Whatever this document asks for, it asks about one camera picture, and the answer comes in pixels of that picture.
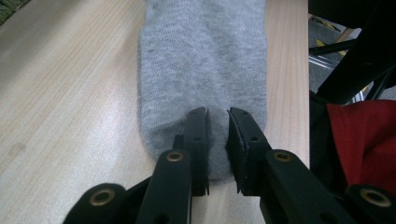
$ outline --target sock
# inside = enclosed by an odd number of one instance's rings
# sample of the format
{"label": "sock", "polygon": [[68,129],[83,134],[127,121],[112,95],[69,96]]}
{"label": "sock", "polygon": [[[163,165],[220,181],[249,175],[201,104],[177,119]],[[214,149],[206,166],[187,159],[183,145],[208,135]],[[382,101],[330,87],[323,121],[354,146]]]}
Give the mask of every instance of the sock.
{"label": "sock", "polygon": [[263,0],[147,0],[138,51],[140,132],[158,159],[183,134],[186,115],[209,110],[209,179],[231,176],[225,145],[231,106],[264,130]]}

